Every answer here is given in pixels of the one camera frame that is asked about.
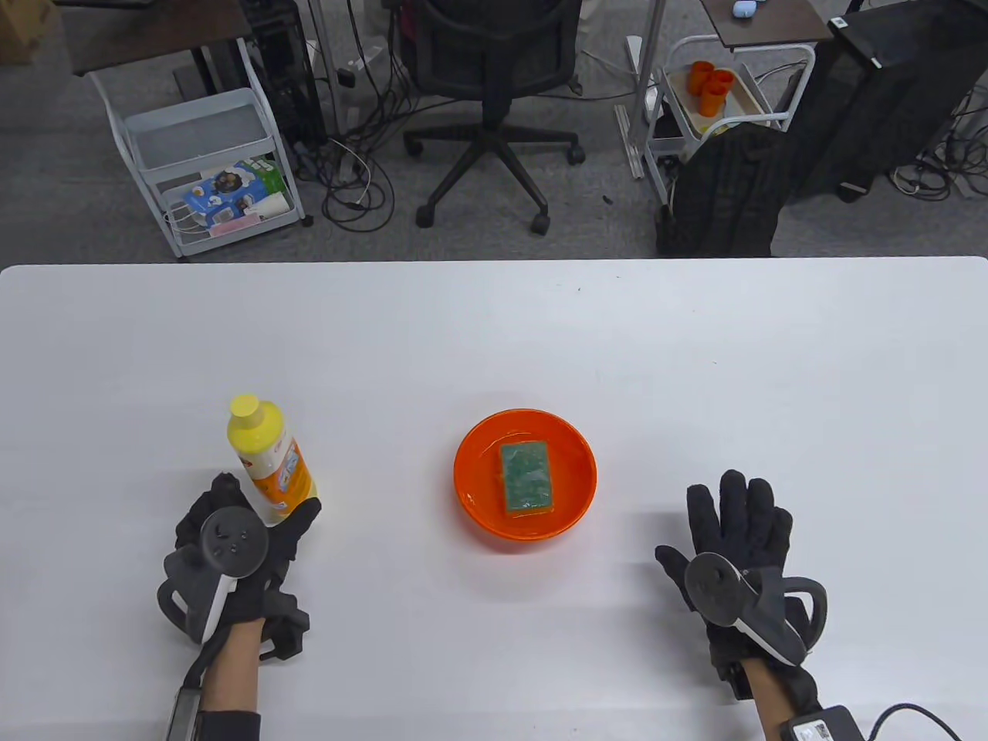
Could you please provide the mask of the person's right hand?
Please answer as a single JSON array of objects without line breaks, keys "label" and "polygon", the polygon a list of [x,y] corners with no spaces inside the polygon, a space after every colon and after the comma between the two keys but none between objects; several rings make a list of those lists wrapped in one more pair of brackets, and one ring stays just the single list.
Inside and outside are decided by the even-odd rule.
[{"label": "person's right hand", "polygon": [[[689,486],[687,516],[696,554],[716,553],[739,572],[786,566],[793,516],[776,505],[768,481],[727,470],[717,501],[706,485]],[[777,659],[737,628],[703,624],[714,670],[738,701],[755,703],[766,740],[780,740],[783,724],[822,709],[804,668]]]}]

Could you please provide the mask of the person's left hand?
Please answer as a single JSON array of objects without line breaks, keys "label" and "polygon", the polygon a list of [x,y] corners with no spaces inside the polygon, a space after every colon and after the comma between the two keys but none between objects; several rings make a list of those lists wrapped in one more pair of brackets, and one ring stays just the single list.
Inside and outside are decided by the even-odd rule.
[{"label": "person's left hand", "polygon": [[259,659],[285,661],[303,649],[310,615],[283,590],[301,536],[321,511],[307,499],[269,526],[239,481],[218,474],[175,529],[175,550],[164,559],[157,590],[161,613],[196,645],[218,649],[234,625],[262,622]]}]

